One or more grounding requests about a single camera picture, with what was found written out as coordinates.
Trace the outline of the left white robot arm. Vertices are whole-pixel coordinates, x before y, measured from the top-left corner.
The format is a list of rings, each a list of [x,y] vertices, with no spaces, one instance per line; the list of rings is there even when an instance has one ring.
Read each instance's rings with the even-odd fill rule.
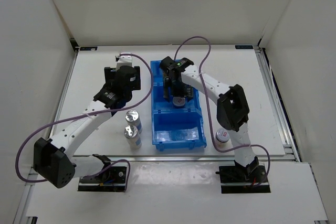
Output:
[[[80,160],[74,158],[79,146],[101,124],[112,118],[132,99],[132,91],[140,90],[140,67],[121,66],[111,69],[112,78],[93,97],[80,119],[48,140],[34,144],[34,170],[56,188],[65,187],[73,178],[93,177],[105,182],[110,176],[110,160],[98,154]]]

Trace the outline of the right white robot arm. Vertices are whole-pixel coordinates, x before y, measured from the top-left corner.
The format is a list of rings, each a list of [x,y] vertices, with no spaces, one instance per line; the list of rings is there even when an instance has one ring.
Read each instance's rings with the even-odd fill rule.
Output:
[[[187,58],[174,61],[165,57],[159,65],[163,72],[163,98],[185,98],[190,100],[192,89],[208,95],[216,105],[216,118],[221,127],[228,131],[235,155],[236,177],[247,182],[255,175],[259,165],[253,152],[248,134],[249,106],[244,89],[236,84],[229,86],[201,73],[194,62]]]

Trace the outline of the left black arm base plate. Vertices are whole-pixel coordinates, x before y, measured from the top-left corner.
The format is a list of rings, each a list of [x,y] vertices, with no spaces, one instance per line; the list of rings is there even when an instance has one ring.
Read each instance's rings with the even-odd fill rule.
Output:
[[[125,192],[128,171],[129,168],[127,163],[117,163],[116,165],[111,166],[102,175],[79,179],[77,191],[108,193]]]

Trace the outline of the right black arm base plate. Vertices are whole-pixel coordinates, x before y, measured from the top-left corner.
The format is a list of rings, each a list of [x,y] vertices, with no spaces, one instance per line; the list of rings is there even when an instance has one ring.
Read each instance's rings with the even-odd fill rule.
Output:
[[[259,165],[248,176],[235,166],[220,166],[216,174],[220,178],[222,194],[271,193],[264,165]]]

